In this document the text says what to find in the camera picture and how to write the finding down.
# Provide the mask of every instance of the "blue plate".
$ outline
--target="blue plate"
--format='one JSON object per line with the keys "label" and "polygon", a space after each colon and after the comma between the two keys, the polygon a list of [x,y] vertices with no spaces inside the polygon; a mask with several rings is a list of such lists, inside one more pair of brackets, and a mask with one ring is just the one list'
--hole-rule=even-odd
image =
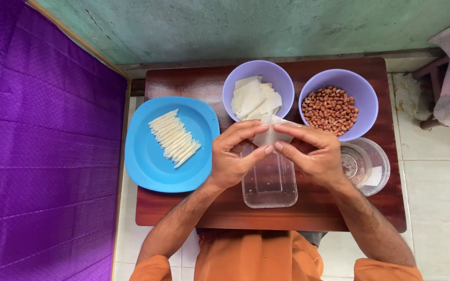
{"label": "blue plate", "polygon": [[[147,123],[177,108],[177,117],[201,148],[175,169],[175,163],[163,156],[164,150]],[[184,97],[150,99],[140,105],[129,123],[124,151],[128,175],[136,184],[150,190],[167,193],[194,190],[211,172],[211,146],[219,134],[216,113],[203,101]]]}

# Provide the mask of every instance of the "fingernail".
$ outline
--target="fingernail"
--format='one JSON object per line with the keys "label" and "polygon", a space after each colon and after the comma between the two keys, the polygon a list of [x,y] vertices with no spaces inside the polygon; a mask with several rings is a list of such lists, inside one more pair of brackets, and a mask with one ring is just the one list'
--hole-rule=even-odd
{"label": "fingernail", "polygon": [[271,154],[273,152],[273,146],[269,145],[265,148],[266,154]]}
{"label": "fingernail", "polygon": [[281,142],[275,142],[273,144],[273,146],[275,146],[276,150],[282,150],[283,149],[283,144]]}

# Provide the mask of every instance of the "person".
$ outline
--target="person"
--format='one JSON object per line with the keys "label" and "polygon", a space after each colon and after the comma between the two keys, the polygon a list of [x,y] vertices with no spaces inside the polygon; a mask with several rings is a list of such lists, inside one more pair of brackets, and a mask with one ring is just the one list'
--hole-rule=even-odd
{"label": "person", "polygon": [[[338,139],[307,126],[275,125],[273,129],[294,137],[291,144],[276,142],[275,149],[329,190],[366,255],[367,259],[355,262],[355,280],[422,280],[408,245],[343,174]],[[266,145],[239,157],[248,138],[267,130],[268,125],[259,120],[237,122],[213,141],[208,179],[149,232],[130,281],[171,280],[168,258],[183,245],[209,205],[274,150]],[[321,280],[323,263],[317,247],[296,231],[211,229],[199,234],[199,247],[196,281]]]}

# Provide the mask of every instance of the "orange shirt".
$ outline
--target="orange shirt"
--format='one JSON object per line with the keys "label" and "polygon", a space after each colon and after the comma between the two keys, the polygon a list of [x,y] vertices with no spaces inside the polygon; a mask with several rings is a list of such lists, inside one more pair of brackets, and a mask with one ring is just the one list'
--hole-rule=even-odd
{"label": "orange shirt", "polygon": [[[295,231],[215,229],[199,236],[194,281],[320,281],[321,255]],[[358,259],[357,281],[422,280],[415,267]],[[171,280],[166,257],[155,256],[138,264],[129,281]]]}

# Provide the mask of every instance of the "bowl of peanuts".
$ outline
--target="bowl of peanuts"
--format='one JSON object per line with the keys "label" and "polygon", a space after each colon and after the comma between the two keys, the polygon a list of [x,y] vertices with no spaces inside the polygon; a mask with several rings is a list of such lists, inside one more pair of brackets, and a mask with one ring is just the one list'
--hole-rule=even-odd
{"label": "bowl of peanuts", "polygon": [[378,97],[357,73],[329,69],[303,86],[298,108],[305,125],[332,132],[346,142],[371,129],[378,116]]}

